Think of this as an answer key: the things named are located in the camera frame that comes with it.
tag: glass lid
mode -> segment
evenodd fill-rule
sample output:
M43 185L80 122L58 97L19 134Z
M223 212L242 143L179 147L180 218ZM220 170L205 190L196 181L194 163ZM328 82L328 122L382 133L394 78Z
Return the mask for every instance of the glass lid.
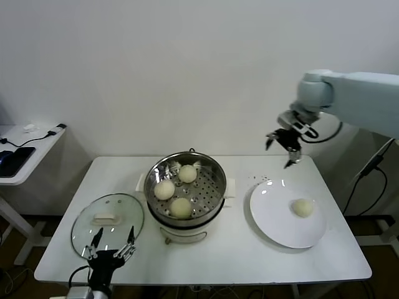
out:
M144 223L144 211L140 202L128 194L109 194L96 199L76 218L70 234L72 246L84 259L89 257L86 245L102 228L97 250L119 250L127 243L134 226L138 237Z

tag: robotic hand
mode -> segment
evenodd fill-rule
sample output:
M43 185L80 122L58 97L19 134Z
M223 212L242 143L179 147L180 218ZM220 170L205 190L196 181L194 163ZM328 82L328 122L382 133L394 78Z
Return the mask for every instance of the robotic hand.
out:
M93 274L88 287L72 287L66 299L108 299L111 297L111 279L113 272L124 266L136 251L134 226L130 229L127 243L119 250L99 250L103 227L93 237L90 246L86 245L89 252L88 263Z
M276 140L289 153L286 167L301 158L298 139L316 139L312 124L320 112L376 133L399 138L399 76L375 73L307 72L299 82L297 100L281 113L282 128L266 135L266 150Z

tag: white wall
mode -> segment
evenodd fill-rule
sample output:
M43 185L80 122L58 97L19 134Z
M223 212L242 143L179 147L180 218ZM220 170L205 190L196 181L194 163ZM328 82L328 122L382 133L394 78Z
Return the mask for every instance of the white wall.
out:
M69 125L62 178L46 181L57 187L21 186L18 209L62 213L77 186L69 179L98 155L265 154L306 70L399 74L398 9L394 0L1 1L3 119ZM319 122L320 134L336 122ZM304 146L329 184L356 134L346 126L329 144ZM24 209L30 194L42 204Z

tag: small white table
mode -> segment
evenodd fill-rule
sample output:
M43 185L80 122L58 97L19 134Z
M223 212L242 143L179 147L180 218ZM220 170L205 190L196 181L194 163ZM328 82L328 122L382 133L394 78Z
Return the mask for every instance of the small white table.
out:
M218 215L217 227L201 242L166 245L147 205L137 251L116 270L113 285L232 285L341 282L369 278L372 271L313 161L283 169L286 156L216 156L227 177L236 179L232 207ZM136 192L141 173L160 157L100 157L94 160L61 220L35 278L43 282L68 281L86 262L73 250L70 231L81 210L96 198L124 192L144 201ZM295 181L317 196L328 222L327 232L313 248L289 249L270 241L256 227L249 211L251 190L262 178ZM75 282L85 283L80 272ZM317 298L326 290L301 298Z
M23 126L0 126L0 138L7 138L9 141L16 145L21 145L27 140L34 138L41 138L47 134L53 127L41 128L40 130L25 133ZM33 146L36 148L35 152L29 157L22 168L12 178L0 178L0 186L17 186L22 184L31 175L36 166L42 161L44 156L54 146L57 140L64 134L65 130L62 130L54 136L49 136L43 140L32 141L26 146ZM6 143L0 144L0 151L15 151L16 147ZM29 253L33 247L45 247L50 241L50 237L42 237L41 230L43 229L45 222L38 222L34 227L31 226L21 215L15 211L4 198L0 196L0 215L7 220L10 225L3 233L3 242L14 227L27 240L16 257L14 264L23 265L27 259Z

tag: table leg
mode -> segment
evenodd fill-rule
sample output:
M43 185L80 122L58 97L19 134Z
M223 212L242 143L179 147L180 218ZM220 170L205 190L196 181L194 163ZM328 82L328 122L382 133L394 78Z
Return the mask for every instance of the table leg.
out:
M383 231L380 235L358 235L356 240L360 246L381 246L390 245L399 257L399 240L394 236L397 233L398 227L394 225L392 229L389 228L385 220L377 220L378 226Z
M33 247L47 247L49 244L51 238L41 236L41 230L46 223L38 222L34 227L31 226L2 197L0 197L0 215L10 223L7 230L10 227L15 227L27 239L15 259L15 265L23 265Z
M292 288L292 294L294 295L294 299L298 299L300 296L298 285L291 285L291 288Z
M1 239L0 245L2 245L4 243L4 241L7 239L8 235L10 234L11 231L12 231L12 225L9 225L7 227L7 229L2 233L2 239Z

